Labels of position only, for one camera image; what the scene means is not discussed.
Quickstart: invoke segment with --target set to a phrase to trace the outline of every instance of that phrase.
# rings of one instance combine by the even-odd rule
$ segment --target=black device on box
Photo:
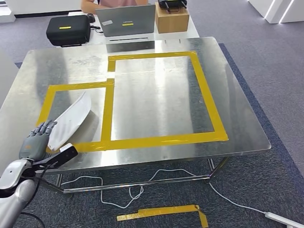
[[[159,7],[163,9],[187,8],[187,0],[158,0]]]

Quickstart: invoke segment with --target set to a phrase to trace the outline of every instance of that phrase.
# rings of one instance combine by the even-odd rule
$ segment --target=person
[[[96,9],[121,6],[140,6],[146,4],[148,4],[148,0],[100,0],[100,4],[94,3],[94,0],[81,0],[81,8],[84,13],[96,14]]]

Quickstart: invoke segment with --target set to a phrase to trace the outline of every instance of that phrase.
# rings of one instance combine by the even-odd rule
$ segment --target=black carrying case
[[[187,0],[158,0],[159,7],[163,9],[171,9],[185,7],[187,8]]]
[[[78,46],[90,40],[90,22],[86,15],[51,18],[47,37],[54,46]]]

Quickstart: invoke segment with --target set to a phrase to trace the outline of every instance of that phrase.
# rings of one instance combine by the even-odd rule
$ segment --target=white desk
[[[69,16],[75,15],[86,15],[83,12],[70,12]],[[97,16],[95,15],[96,22],[91,25],[100,26]],[[196,30],[191,16],[189,19],[188,31],[186,32],[173,32],[173,33],[161,33],[159,34],[156,24],[154,25],[154,33],[149,34],[137,34],[129,36],[118,36],[118,37],[105,37],[103,34],[97,33],[94,30],[91,32],[90,41],[86,45],[95,44],[115,44],[115,43],[131,43],[139,41],[152,41],[152,40],[165,40],[165,39],[187,39],[187,38],[198,38],[199,35]]]

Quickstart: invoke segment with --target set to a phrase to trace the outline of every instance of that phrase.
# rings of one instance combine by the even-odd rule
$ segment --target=pink shirt
[[[100,5],[106,7],[136,6],[135,0],[100,0]]]

